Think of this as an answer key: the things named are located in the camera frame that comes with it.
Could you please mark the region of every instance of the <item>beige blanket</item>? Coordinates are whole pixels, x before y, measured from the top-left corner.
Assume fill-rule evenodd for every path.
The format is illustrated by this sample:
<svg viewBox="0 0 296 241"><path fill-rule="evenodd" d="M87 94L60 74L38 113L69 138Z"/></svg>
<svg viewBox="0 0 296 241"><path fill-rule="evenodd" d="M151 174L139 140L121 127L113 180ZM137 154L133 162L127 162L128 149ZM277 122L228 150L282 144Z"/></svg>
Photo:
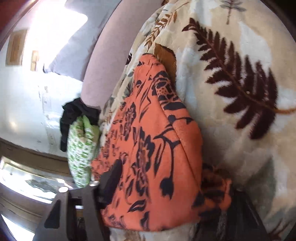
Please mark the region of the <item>beige blanket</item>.
<svg viewBox="0 0 296 241"><path fill-rule="evenodd" d="M135 39L100 117L101 146L144 53L199 124L204 161L229 170L271 239L283 239L296 210L296 43L283 23L260 0L171 0Z"/></svg>

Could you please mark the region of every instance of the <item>leaf print blanket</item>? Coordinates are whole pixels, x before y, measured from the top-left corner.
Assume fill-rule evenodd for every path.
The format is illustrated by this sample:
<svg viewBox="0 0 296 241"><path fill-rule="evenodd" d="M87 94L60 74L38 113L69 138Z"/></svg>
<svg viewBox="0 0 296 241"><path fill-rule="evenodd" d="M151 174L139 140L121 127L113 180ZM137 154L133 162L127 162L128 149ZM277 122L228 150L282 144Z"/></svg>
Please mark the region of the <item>leaf print blanket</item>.
<svg viewBox="0 0 296 241"><path fill-rule="evenodd" d="M112 203L102 211L108 226L161 231L229 207L230 179L202 164L197 123L152 54L140 58L132 89L106 138L92 162L95 179L116 160L123 165Z"/></svg>
<svg viewBox="0 0 296 241"><path fill-rule="evenodd" d="M168 1L134 41L100 116L100 146L104 150L105 135L132 90L141 56L154 54L198 123L203 161L228 170L233 185L251 197L271 240L283 240L296 220L292 36L260 0Z"/></svg>

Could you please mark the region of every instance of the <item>orange floral fabric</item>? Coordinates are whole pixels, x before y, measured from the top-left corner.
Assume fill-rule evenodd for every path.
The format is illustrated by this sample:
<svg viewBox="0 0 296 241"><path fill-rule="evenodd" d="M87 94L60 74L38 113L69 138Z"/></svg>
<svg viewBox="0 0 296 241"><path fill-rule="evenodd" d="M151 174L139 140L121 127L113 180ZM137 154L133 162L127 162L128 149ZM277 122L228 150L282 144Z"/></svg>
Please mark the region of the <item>orange floral fabric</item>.
<svg viewBox="0 0 296 241"><path fill-rule="evenodd" d="M144 54L130 95L92 162L97 180L115 160L123 164L112 203L102 210L106 225L161 231L226 210L231 181L202 163L201 146L198 125L173 90L165 67Z"/></svg>

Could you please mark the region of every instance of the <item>bright window light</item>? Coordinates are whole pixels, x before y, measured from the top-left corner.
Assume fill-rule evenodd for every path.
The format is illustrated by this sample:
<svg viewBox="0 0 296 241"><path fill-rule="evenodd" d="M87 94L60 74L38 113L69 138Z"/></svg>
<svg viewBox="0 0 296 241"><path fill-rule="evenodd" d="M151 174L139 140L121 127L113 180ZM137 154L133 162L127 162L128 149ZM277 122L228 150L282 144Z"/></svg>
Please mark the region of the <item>bright window light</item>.
<svg viewBox="0 0 296 241"><path fill-rule="evenodd" d="M10 221L8 218L5 216L1 215L4 222L6 223L7 227L13 234L14 238L17 241L32 241L34 237L34 233L22 228L21 226L18 226L14 222Z"/></svg>

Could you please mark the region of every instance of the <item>white wall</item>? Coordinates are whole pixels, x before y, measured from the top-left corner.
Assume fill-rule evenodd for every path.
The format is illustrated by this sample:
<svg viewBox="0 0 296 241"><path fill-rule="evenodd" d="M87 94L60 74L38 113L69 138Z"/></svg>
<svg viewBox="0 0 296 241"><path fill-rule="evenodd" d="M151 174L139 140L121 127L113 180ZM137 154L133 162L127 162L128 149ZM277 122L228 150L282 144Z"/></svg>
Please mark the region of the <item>white wall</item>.
<svg viewBox="0 0 296 241"><path fill-rule="evenodd" d="M33 26L38 22L38 11L45 9L46 4L59 2L41 1L14 31ZM38 49L36 28L32 31L31 28L27 34L22 66L5 66L9 39L0 51L0 138L36 151L66 156L59 150L62 105L80 95L82 82L54 73L44 74L42 69L30 71L32 51Z"/></svg>

